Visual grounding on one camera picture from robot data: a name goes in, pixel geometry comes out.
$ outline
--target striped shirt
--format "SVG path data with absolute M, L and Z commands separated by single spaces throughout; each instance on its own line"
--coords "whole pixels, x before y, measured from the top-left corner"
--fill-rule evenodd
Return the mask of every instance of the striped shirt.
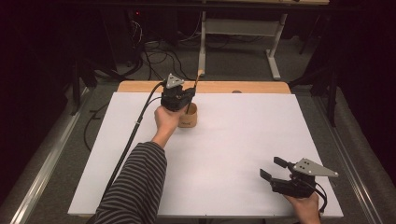
M 139 143 L 100 202 L 95 223 L 155 223 L 165 174 L 164 150 Z

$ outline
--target cylindrical container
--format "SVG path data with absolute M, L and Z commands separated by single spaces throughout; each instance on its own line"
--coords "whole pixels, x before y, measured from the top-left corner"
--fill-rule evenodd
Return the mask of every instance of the cylindrical container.
M 182 115 L 178 121 L 177 127 L 179 128 L 193 128 L 197 125 L 198 108 L 195 103 L 191 103 L 189 110 Z

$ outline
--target person's hand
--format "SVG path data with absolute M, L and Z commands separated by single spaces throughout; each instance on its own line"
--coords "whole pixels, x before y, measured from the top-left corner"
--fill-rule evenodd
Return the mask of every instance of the person's hand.
M 293 206 L 294 212 L 301 224 L 319 224 L 319 196 L 314 192 L 309 198 L 294 198 L 283 195 Z
M 155 122 L 157 124 L 157 132 L 151 141 L 160 145 L 160 147 L 164 148 L 169 138 L 172 136 L 175 131 L 178 120 L 181 115 L 183 115 L 186 111 L 187 106 L 184 106 L 177 112 L 170 111 L 163 107 L 162 105 L 158 106 L 155 110 Z

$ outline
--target wooden cup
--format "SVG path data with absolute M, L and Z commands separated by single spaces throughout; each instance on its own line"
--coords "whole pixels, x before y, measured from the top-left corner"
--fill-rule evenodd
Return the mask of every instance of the wooden cup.
M 189 111 L 182 115 L 178 121 L 177 127 L 179 128 L 193 128 L 197 125 L 198 120 L 198 108 L 195 103 L 191 103 Z

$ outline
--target gray floor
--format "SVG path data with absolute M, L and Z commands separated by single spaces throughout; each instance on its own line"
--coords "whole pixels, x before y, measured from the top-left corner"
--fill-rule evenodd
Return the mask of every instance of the gray floor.
M 207 50 L 206 73 L 202 80 L 271 81 L 268 62 L 265 61 L 263 53 L 264 46 L 270 44 L 269 39 L 255 42 L 231 41 L 224 48 L 218 49 L 217 47 L 223 45 L 220 41 L 209 43 L 209 46 L 213 48 Z M 304 54 L 300 55 L 298 52 L 302 44 L 298 38 L 281 40 L 276 52 L 276 61 L 283 81 L 294 80 L 304 72 L 316 41 L 310 42 Z M 166 56 L 161 53 L 161 50 L 155 49 L 156 46 L 155 43 L 148 46 L 151 53 L 157 52 L 150 56 L 152 63 L 160 62 Z M 185 74 L 189 77 L 196 75 L 198 46 L 180 45 L 178 48 L 174 48 L 161 45 L 161 48 L 176 52 Z M 154 64 L 153 68 L 162 77 L 166 77 L 169 73 L 181 75 L 175 58 L 174 61 L 176 66 L 168 55 L 164 62 Z M 130 76 L 130 78 L 141 80 L 148 77 L 149 69 L 145 65 L 136 74 Z M 90 110 L 96 110 L 108 102 L 117 86 L 118 83 L 112 80 L 99 79 L 98 87 L 87 94 L 90 98 L 81 108 L 78 122 L 70 133 L 62 156 L 27 223 L 86 222 L 86 218 L 67 215 L 74 190 L 90 154 L 84 146 L 84 129 L 92 115 Z M 332 128 L 323 116 L 323 103 L 326 102 L 326 98 L 313 98 L 308 90 L 309 87 L 301 86 L 292 91 L 297 96 L 324 165 L 340 173 L 339 178 L 332 179 L 332 186 L 345 215 L 343 218 L 329 219 L 323 222 L 341 224 L 395 223 L 395 188 L 348 110 L 342 92 L 337 93 L 336 128 Z M 26 167 L 19 182 L 9 194 L 0 209 L 0 223 L 9 223 L 15 215 L 52 147 L 62 138 L 63 130 L 71 118 L 70 111 L 71 105 L 59 118 L 41 148 Z M 105 113 L 104 109 L 98 113 L 97 117 L 102 118 Z M 93 120 L 86 130 L 89 146 L 92 146 L 94 142 L 101 121 L 101 119 Z M 267 223 L 292 223 L 293 221 L 295 220 L 292 218 L 267 219 Z

